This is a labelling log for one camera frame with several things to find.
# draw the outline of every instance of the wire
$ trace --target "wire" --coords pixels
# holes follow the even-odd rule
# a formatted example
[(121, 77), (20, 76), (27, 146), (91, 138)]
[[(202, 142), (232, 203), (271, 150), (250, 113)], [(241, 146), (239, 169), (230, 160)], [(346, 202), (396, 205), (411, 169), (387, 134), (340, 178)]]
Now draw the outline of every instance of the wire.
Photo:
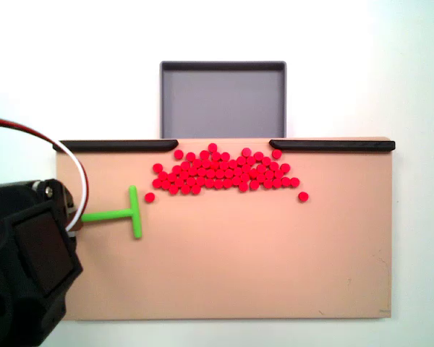
[(79, 160), (75, 157), (74, 153), (72, 153), (65, 145), (60, 143), (60, 141), (53, 140), (50, 137), (47, 137), (47, 136), (43, 135), (42, 133), (40, 133), (40, 132), (38, 132), (38, 131), (30, 128), (30, 127), (27, 127), (27, 126), (19, 124), (19, 123), (15, 123), (13, 121), (7, 121), (6, 119), (0, 119), (0, 127), (15, 129), (15, 130), (19, 130), (21, 132), (26, 132), (28, 134), (39, 137), (42, 140), (50, 142), (52, 145), (55, 145), (55, 146), (61, 148), (61, 150), (63, 152), (65, 152), (74, 161), (74, 164), (76, 165), (77, 170), (79, 171), (80, 181), (82, 183), (82, 197), (80, 198), (79, 208), (77, 209), (75, 216), (73, 217), (71, 222), (66, 227), (66, 231), (70, 231), (72, 229), (72, 227), (80, 219), (82, 214), (84, 213), (85, 208), (87, 207), (87, 203), (88, 203), (88, 193), (89, 193), (89, 191), (88, 191), (88, 177), (87, 177), (87, 172), (85, 171), (85, 168), (83, 167), (81, 162), (79, 162)]

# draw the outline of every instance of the red round token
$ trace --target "red round token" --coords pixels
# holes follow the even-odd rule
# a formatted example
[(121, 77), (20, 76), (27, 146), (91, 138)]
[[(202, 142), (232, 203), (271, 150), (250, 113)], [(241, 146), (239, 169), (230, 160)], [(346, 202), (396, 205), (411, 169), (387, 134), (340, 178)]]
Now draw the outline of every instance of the red round token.
[(259, 188), (259, 185), (259, 182), (257, 182), (256, 180), (252, 180), (249, 184), (249, 187), (251, 188), (251, 190), (257, 190)]
[(146, 193), (145, 194), (145, 201), (148, 203), (153, 202), (155, 197), (156, 196), (154, 195), (154, 193)]
[(266, 179), (272, 179), (275, 176), (275, 173), (272, 170), (267, 170), (265, 172), (265, 178)]
[(249, 189), (249, 186), (247, 185), (246, 182), (241, 182), (238, 187), (240, 192), (242, 193), (247, 192), (247, 190)]
[(164, 190), (169, 190), (169, 188), (171, 187), (171, 182), (169, 182), (169, 181), (162, 181), (161, 187)]
[(235, 176), (232, 180), (231, 180), (232, 184), (234, 186), (239, 186), (239, 184), (241, 183), (241, 179), (238, 176)]
[(154, 164), (153, 165), (153, 171), (159, 174), (162, 171), (163, 167), (161, 164)]
[(203, 168), (210, 168), (210, 160), (203, 159), (201, 165), (203, 166)]
[(281, 158), (281, 151), (280, 150), (273, 150), (272, 151), (272, 157), (273, 157), (273, 159)]
[(213, 179), (206, 179), (205, 180), (205, 187), (209, 188), (209, 189), (214, 187), (214, 180)]
[(301, 200), (302, 202), (306, 202), (307, 200), (309, 200), (309, 194), (307, 194), (306, 192), (300, 192), (298, 196), (299, 200)]
[(187, 186), (187, 185), (184, 185), (180, 190), (182, 191), (183, 195), (187, 195), (187, 194), (190, 193), (191, 187)]
[(216, 171), (216, 177), (217, 177), (218, 179), (222, 179), (224, 176), (225, 176), (225, 171), (224, 171), (224, 170), (218, 169), (218, 170)]
[(158, 175), (158, 178), (159, 178), (161, 181), (165, 181), (165, 180), (167, 180), (167, 173), (166, 173), (165, 171), (160, 172), (159, 175)]
[(162, 182), (160, 179), (154, 179), (153, 180), (153, 187), (155, 187), (156, 189), (161, 188)]
[(209, 152), (208, 152), (207, 150), (202, 150), (202, 151), (200, 152), (200, 158), (201, 158), (202, 160), (204, 160), (204, 159), (209, 159)]
[(263, 187), (264, 187), (265, 189), (270, 189), (272, 186), (273, 186), (273, 182), (272, 182), (271, 179), (266, 179), (266, 180), (263, 182)]
[(299, 179), (297, 179), (296, 177), (293, 177), (293, 178), (291, 179), (291, 185), (292, 185), (294, 188), (298, 187), (300, 183), (301, 183), (301, 182), (300, 182)]
[(174, 173), (174, 174), (176, 174), (176, 175), (180, 175), (180, 172), (182, 171), (182, 168), (180, 167), (180, 165), (175, 165), (173, 168), (172, 168), (172, 172)]
[(183, 150), (176, 150), (176, 151), (174, 152), (174, 157), (175, 157), (177, 160), (182, 159), (182, 158), (183, 158)]
[(217, 151), (217, 145), (215, 143), (210, 143), (208, 146), (209, 152)]
[(250, 155), (251, 155), (251, 149), (249, 149), (249, 148), (243, 148), (243, 150), (241, 151), (241, 155), (243, 156), (243, 157), (249, 157)]
[(274, 161), (272, 161), (272, 162), (270, 163), (270, 165), (269, 165), (269, 168), (270, 168), (270, 170), (272, 170), (272, 171), (276, 171), (276, 170), (278, 170), (278, 167), (279, 167), (278, 163), (276, 163), (276, 162), (274, 162)]
[(246, 163), (246, 158), (245, 157), (238, 157), (237, 158), (237, 164), (239, 165), (239, 166), (243, 166), (244, 164)]
[(280, 188), (281, 187), (281, 180), (280, 179), (274, 179), (273, 180), (273, 188)]
[(175, 182), (176, 180), (176, 174), (175, 173), (170, 173), (169, 175), (167, 175), (167, 179), (169, 182)]
[(267, 170), (267, 168), (263, 164), (259, 164), (257, 169), (260, 174), (263, 174)]
[(201, 193), (201, 187), (200, 186), (193, 186), (191, 188), (191, 193), (193, 195), (198, 195), (199, 193)]
[(205, 184), (205, 178), (204, 177), (198, 177), (196, 179), (196, 184), (200, 187), (202, 187)]
[(230, 168), (225, 170), (225, 177), (230, 179), (231, 177), (233, 177), (233, 170), (231, 170)]
[(176, 179), (175, 180), (175, 185), (177, 186), (177, 187), (181, 187), (181, 186), (183, 186), (185, 184), (185, 181), (183, 180), (183, 179)]
[(196, 154), (194, 154), (193, 152), (188, 152), (186, 158), (188, 161), (193, 161), (194, 159), (196, 159)]
[(216, 179), (216, 181), (214, 182), (214, 188), (216, 190), (222, 189), (222, 187), (224, 186), (224, 182), (221, 179)]
[(222, 161), (229, 161), (230, 160), (230, 154), (228, 152), (223, 152), (220, 156), (220, 159)]
[(258, 180), (259, 183), (262, 183), (265, 181), (265, 175), (263, 173), (259, 173), (256, 179)]
[(280, 170), (284, 173), (287, 174), (289, 172), (289, 170), (291, 170), (291, 166), (289, 166), (289, 164), (281, 164), (280, 165)]
[(190, 168), (190, 162), (189, 161), (183, 161), (181, 164), (180, 164), (180, 167), (182, 168), (182, 170), (188, 170), (189, 168)]
[(216, 176), (216, 172), (212, 169), (209, 169), (205, 172), (205, 175), (209, 178), (209, 179), (213, 179)]
[(233, 185), (233, 182), (231, 181), (231, 179), (224, 179), (224, 188), (225, 189), (231, 188), (232, 185)]
[(171, 195), (175, 195), (178, 192), (179, 192), (179, 187), (177, 187), (175, 184), (172, 184), (171, 187), (169, 188), (169, 193)]
[(291, 180), (288, 177), (283, 177), (281, 179), (281, 185), (283, 187), (289, 187), (289, 186), (291, 186)]
[(194, 186), (196, 184), (196, 179), (194, 179), (193, 177), (189, 177), (187, 179), (187, 184), (191, 187)]
[(263, 153), (262, 152), (256, 152), (256, 153), (254, 153), (254, 159), (255, 159), (255, 161), (262, 161), (262, 159), (263, 159)]
[(262, 158), (262, 164), (265, 166), (269, 166), (272, 160), (269, 157), (263, 157)]

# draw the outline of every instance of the red disc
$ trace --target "red disc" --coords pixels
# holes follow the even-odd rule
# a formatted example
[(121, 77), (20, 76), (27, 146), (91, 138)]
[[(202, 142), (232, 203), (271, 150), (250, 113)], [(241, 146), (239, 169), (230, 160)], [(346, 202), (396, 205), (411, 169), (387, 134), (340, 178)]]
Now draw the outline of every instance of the red disc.
[(196, 159), (196, 154), (194, 154), (193, 152), (188, 152), (186, 158), (188, 161), (193, 161), (194, 159)]
[(190, 177), (190, 175), (188, 174), (188, 171), (182, 171), (180, 173), (180, 178), (181, 179), (187, 179), (188, 177)]
[(272, 151), (272, 157), (273, 157), (273, 159), (281, 158), (281, 151), (280, 150), (273, 150)]
[(203, 159), (203, 162), (201, 163), (203, 165), (203, 168), (210, 168), (210, 160)]
[(280, 179), (280, 178), (283, 177), (283, 176), (284, 176), (284, 173), (283, 173), (282, 170), (276, 170), (276, 171), (275, 171), (275, 178), (276, 178), (276, 179)]
[(165, 181), (165, 180), (167, 180), (167, 173), (166, 173), (165, 171), (160, 172), (159, 175), (158, 175), (158, 178), (159, 178), (161, 181)]
[(189, 168), (190, 168), (190, 162), (189, 161), (183, 161), (181, 164), (180, 164), (180, 167), (182, 168), (182, 170), (188, 170)]
[(209, 152), (217, 151), (217, 145), (215, 143), (210, 143), (208, 146)]
[(239, 186), (239, 184), (241, 183), (241, 179), (238, 176), (235, 176), (232, 180), (231, 180), (232, 184), (234, 186)]
[(212, 153), (212, 160), (219, 161), (221, 158), (221, 154), (219, 152)]
[(287, 174), (289, 172), (289, 170), (291, 170), (291, 166), (289, 166), (289, 164), (281, 164), (280, 165), (280, 170), (283, 171), (284, 174)]
[(233, 177), (233, 170), (231, 170), (230, 168), (225, 170), (225, 177), (230, 179), (231, 177)]
[(273, 188), (280, 188), (281, 187), (281, 180), (280, 179), (274, 179), (273, 180)]
[(156, 189), (161, 188), (162, 182), (160, 179), (154, 179), (153, 180), (153, 187), (155, 187)]
[(214, 182), (214, 188), (216, 190), (222, 189), (222, 187), (224, 186), (224, 182), (221, 179), (216, 179), (216, 181)]
[(231, 159), (231, 160), (229, 161), (229, 168), (236, 168), (237, 166), (238, 166), (238, 163), (237, 163), (236, 160)]
[(251, 190), (257, 190), (259, 188), (259, 185), (259, 182), (257, 182), (256, 180), (252, 180), (249, 184), (249, 187), (251, 188)]
[(264, 187), (265, 189), (271, 189), (272, 186), (273, 186), (273, 182), (272, 182), (271, 179), (266, 179), (266, 180), (263, 182), (263, 187)]
[(253, 166), (255, 164), (255, 158), (253, 156), (247, 157), (246, 164)]
[(209, 178), (209, 179), (213, 179), (216, 176), (216, 172), (212, 169), (209, 169), (205, 172), (205, 175)]
[(297, 179), (296, 177), (293, 177), (293, 178), (291, 179), (291, 185), (292, 185), (294, 188), (298, 187), (300, 183), (301, 183), (301, 182), (300, 182), (299, 179)]
[(183, 150), (176, 150), (176, 151), (174, 152), (174, 157), (175, 157), (177, 160), (182, 159), (182, 158), (183, 158)]
[(224, 176), (225, 176), (225, 171), (224, 171), (224, 170), (222, 170), (222, 169), (218, 169), (218, 170), (216, 171), (216, 177), (217, 177), (218, 179), (222, 179)]
[(198, 195), (199, 193), (201, 193), (201, 187), (200, 186), (193, 186), (191, 188), (191, 193), (193, 195)]
[(265, 172), (265, 178), (266, 179), (273, 179), (274, 176), (275, 176), (275, 173), (272, 170), (267, 170)]
[(184, 185), (180, 190), (182, 191), (183, 195), (187, 195), (187, 194), (190, 193), (191, 187), (187, 186), (187, 185)]
[(146, 193), (145, 194), (145, 201), (148, 203), (153, 202), (155, 197), (156, 196), (154, 195), (154, 193)]
[(281, 185), (283, 187), (289, 187), (289, 186), (291, 186), (291, 180), (288, 177), (283, 177), (281, 179)]
[(257, 169), (259, 174), (263, 174), (267, 170), (267, 168), (263, 164), (259, 164)]
[(243, 156), (243, 157), (249, 157), (250, 155), (251, 155), (251, 149), (249, 149), (249, 148), (243, 148), (243, 150), (241, 151), (241, 155)]
[(176, 174), (175, 173), (170, 173), (169, 175), (167, 175), (167, 179), (169, 182), (175, 182), (176, 180)]
[(204, 159), (209, 159), (209, 152), (208, 152), (207, 150), (202, 150), (202, 151), (200, 152), (200, 158), (201, 158), (202, 160), (204, 160)]
[(175, 180), (175, 185), (177, 186), (177, 187), (181, 187), (181, 186), (183, 186), (185, 184), (185, 181), (184, 181), (184, 179), (176, 179)]
[(243, 166), (245, 163), (246, 163), (246, 158), (245, 157), (240, 156), (240, 157), (237, 158), (237, 164), (239, 166)]
[(205, 172), (206, 172), (205, 168), (199, 168), (199, 169), (197, 170), (197, 175), (198, 175), (199, 177), (204, 177), (204, 176), (205, 176)]
[(214, 187), (214, 180), (213, 179), (206, 179), (205, 180), (205, 187), (209, 188), (209, 189)]
[(278, 163), (276, 163), (276, 162), (274, 162), (274, 161), (272, 161), (272, 162), (270, 163), (270, 166), (269, 166), (270, 170), (272, 170), (272, 171), (276, 171), (276, 170), (278, 170), (278, 167), (279, 167)]
[(169, 188), (171, 187), (171, 182), (169, 182), (169, 181), (162, 181), (161, 187), (164, 190), (169, 190)]
[(174, 174), (176, 174), (176, 175), (180, 175), (180, 172), (182, 171), (182, 168), (180, 167), (180, 165), (175, 165), (173, 168), (172, 168), (172, 172), (174, 173)]
[(254, 159), (255, 159), (255, 161), (262, 161), (262, 159), (263, 159), (263, 153), (262, 152), (256, 152), (256, 153), (254, 153)]
[(163, 167), (161, 164), (154, 164), (153, 165), (153, 171), (159, 174), (162, 171)]
[(202, 187), (205, 184), (205, 178), (204, 177), (198, 177), (196, 179), (196, 184), (200, 187)]
[(262, 164), (265, 166), (269, 166), (272, 160), (269, 157), (263, 157), (262, 158)]
[(230, 154), (228, 152), (223, 152), (220, 156), (220, 159), (222, 161), (229, 161), (230, 160)]
[(306, 192), (300, 192), (298, 196), (299, 200), (301, 200), (302, 202), (306, 202), (307, 200), (309, 200), (309, 194), (307, 194)]
[(191, 167), (191, 168), (188, 170), (188, 174), (189, 174), (191, 177), (196, 176), (196, 175), (197, 175), (197, 169)]
[(233, 182), (231, 181), (231, 179), (224, 179), (224, 188), (225, 189), (231, 188), (232, 185), (233, 185)]
[(179, 187), (177, 187), (175, 184), (172, 184), (171, 187), (169, 188), (169, 193), (171, 193), (171, 195), (175, 195), (178, 192), (179, 192)]

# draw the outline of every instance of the white background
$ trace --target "white background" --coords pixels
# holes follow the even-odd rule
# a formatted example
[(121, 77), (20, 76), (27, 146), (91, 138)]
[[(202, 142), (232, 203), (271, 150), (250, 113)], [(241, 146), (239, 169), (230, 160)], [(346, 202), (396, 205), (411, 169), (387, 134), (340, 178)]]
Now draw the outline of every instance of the white background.
[[(44, 345), (434, 346), (434, 1), (0, 1), (0, 117), (55, 138), (157, 138), (162, 60), (284, 60), (289, 137), (396, 141), (392, 318), (63, 322)], [(54, 176), (0, 129), (0, 182)]]

